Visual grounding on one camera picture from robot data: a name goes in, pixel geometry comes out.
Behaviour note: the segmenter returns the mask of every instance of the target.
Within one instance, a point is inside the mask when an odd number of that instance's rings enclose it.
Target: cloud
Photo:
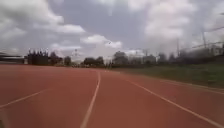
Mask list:
[[[108,41],[104,36],[92,35],[89,37],[81,38],[81,41],[86,44],[102,44]]]
[[[105,46],[111,47],[111,48],[121,48],[122,47],[122,42],[120,42],[120,41],[110,42],[110,43],[106,43]]]
[[[139,25],[144,33],[145,42],[153,50],[159,50],[161,44],[170,44],[185,34],[185,28],[191,23],[190,16],[197,6],[190,0],[94,0],[104,6],[127,6],[131,13],[143,14],[144,23]]]
[[[113,42],[101,35],[92,35],[89,37],[81,38],[81,42],[86,43],[86,44],[104,44],[106,47],[110,47],[110,48],[121,48],[122,47],[121,41]]]
[[[81,46],[77,46],[77,45],[63,45],[63,44],[59,44],[59,43],[54,43],[51,44],[50,49],[52,50],[57,50],[57,51],[72,51],[75,49],[81,49]]]
[[[52,0],[52,1],[57,5],[61,5],[62,3],[64,3],[64,0]]]
[[[63,23],[64,18],[50,9],[46,0],[1,0],[1,18],[43,23]]]
[[[72,24],[56,26],[55,30],[59,33],[70,33],[70,34],[82,34],[85,32],[85,30],[81,26]]]
[[[128,55],[128,56],[143,56],[144,53],[142,52],[142,50],[126,50],[125,53]]]
[[[13,28],[11,30],[8,30],[1,35],[1,38],[4,40],[13,39],[16,37],[24,36],[26,34],[26,31],[19,29],[19,28]]]

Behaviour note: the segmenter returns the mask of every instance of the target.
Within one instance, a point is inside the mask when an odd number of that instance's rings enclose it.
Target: distant building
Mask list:
[[[24,63],[24,58],[18,55],[11,55],[4,52],[0,52],[1,63]]]
[[[143,63],[150,61],[152,64],[156,63],[156,57],[153,55],[150,56],[144,56],[143,57]]]

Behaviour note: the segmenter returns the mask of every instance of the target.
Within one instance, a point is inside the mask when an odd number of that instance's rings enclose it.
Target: sky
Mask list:
[[[200,45],[202,31],[223,27],[223,12],[222,0],[0,0],[0,51],[55,51],[73,60],[175,53],[177,42]],[[206,42],[223,34],[206,32]]]

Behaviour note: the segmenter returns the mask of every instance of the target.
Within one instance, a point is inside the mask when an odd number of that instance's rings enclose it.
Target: red running track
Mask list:
[[[224,93],[96,69],[0,65],[5,128],[224,128]]]

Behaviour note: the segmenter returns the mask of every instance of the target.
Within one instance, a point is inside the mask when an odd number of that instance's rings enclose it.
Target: white cloud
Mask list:
[[[52,0],[54,3],[56,3],[57,5],[61,5],[64,3],[64,0]]]
[[[113,42],[101,35],[92,35],[89,37],[84,37],[81,39],[81,42],[86,43],[86,44],[104,44],[106,47],[110,47],[110,48],[121,48],[122,47],[122,42],[120,42],[120,41]]]
[[[34,28],[36,29],[45,29],[50,30],[52,32],[57,32],[59,34],[83,34],[86,31],[79,25],[73,25],[73,24],[51,24],[51,25],[40,25],[40,24],[34,24]]]
[[[190,22],[188,14],[196,11],[190,0],[95,0],[106,6],[126,3],[131,11],[146,9],[145,34],[148,38],[174,39],[183,36],[183,26]]]
[[[75,49],[81,49],[81,46],[77,45],[63,45],[59,43],[51,44],[50,49],[51,50],[57,50],[57,51],[72,51]]]
[[[82,34],[85,32],[81,26],[72,24],[56,26],[55,29],[59,33]]]
[[[206,29],[223,27],[224,15],[221,13],[224,12],[224,2],[218,3],[212,10],[210,17],[208,17],[207,22],[205,23]]]
[[[53,13],[46,0],[1,0],[0,12],[1,16],[15,20],[18,15],[22,20],[28,21],[54,24],[64,22],[62,16]]]
[[[26,31],[19,29],[19,28],[13,28],[11,30],[8,30],[1,35],[1,37],[5,40],[7,39],[13,39],[15,37],[20,37],[26,34]]]
[[[92,35],[89,37],[82,38],[81,41],[86,44],[102,44],[108,40],[101,35]]]
[[[121,48],[122,47],[122,42],[120,42],[120,41],[110,42],[110,43],[106,43],[105,46],[111,47],[111,48]]]
[[[125,53],[128,55],[128,56],[143,56],[143,52],[142,50],[126,50]]]

